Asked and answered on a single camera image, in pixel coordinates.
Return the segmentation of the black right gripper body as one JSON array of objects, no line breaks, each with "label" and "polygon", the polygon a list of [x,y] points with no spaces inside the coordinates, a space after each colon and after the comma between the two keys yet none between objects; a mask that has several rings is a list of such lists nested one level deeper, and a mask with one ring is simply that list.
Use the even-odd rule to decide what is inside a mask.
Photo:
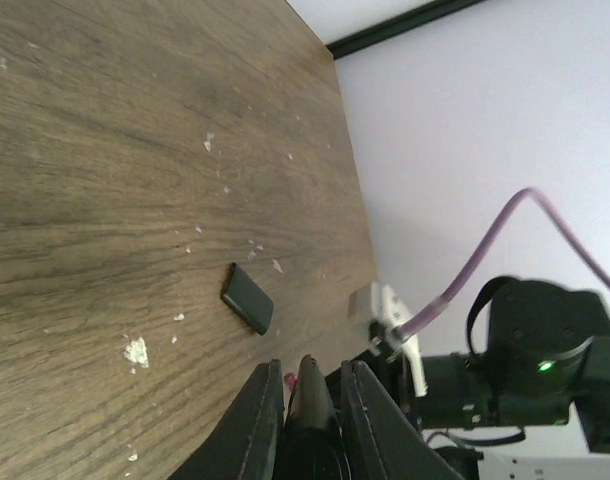
[{"label": "black right gripper body", "polygon": [[400,353],[374,355],[365,350],[355,357],[365,362],[412,425],[419,425],[418,401],[409,361]]}]

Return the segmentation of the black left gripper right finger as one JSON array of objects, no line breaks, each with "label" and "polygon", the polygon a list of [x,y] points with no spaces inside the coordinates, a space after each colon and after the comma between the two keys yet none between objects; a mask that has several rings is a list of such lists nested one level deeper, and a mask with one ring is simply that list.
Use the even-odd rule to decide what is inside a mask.
[{"label": "black left gripper right finger", "polygon": [[362,361],[341,364],[341,423],[353,479],[461,477],[424,443]]}]

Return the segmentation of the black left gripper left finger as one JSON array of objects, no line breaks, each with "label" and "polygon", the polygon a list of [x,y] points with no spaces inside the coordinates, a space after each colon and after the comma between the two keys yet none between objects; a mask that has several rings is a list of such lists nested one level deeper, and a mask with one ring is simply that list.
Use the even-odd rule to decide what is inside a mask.
[{"label": "black left gripper left finger", "polygon": [[284,425],[278,360],[258,364],[208,438],[172,479],[270,479]]}]

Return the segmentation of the black remote control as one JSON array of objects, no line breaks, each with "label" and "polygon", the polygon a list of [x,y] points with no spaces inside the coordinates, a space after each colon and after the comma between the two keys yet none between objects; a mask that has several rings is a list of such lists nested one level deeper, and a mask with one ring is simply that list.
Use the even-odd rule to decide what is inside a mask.
[{"label": "black remote control", "polygon": [[350,470],[341,429],[318,363],[302,358],[290,396],[276,479],[348,479]]}]

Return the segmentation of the purple AAA battery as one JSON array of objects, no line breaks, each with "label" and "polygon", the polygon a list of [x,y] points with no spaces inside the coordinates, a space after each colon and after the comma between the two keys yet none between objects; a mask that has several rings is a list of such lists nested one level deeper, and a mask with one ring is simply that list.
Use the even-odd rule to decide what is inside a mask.
[{"label": "purple AAA battery", "polygon": [[288,372],[283,376],[283,382],[288,390],[292,392],[296,386],[297,376],[292,372]]}]

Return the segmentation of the black battery compartment cover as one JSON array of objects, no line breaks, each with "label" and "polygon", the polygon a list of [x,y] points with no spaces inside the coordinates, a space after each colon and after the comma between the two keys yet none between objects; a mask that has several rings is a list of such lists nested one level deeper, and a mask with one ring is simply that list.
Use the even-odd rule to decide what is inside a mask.
[{"label": "black battery compartment cover", "polygon": [[220,299],[256,334],[269,330],[274,302],[237,263],[231,263]]}]

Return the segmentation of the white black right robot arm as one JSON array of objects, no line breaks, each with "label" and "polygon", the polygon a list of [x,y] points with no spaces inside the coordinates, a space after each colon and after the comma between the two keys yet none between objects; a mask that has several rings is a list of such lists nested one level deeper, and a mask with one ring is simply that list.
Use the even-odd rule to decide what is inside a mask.
[{"label": "white black right robot arm", "polygon": [[592,291],[500,276],[466,317],[472,334],[488,310],[479,351],[426,356],[415,366],[371,326],[373,349],[358,355],[418,431],[463,447],[519,443],[526,428],[579,417],[587,448],[610,455],[610,316]]}]

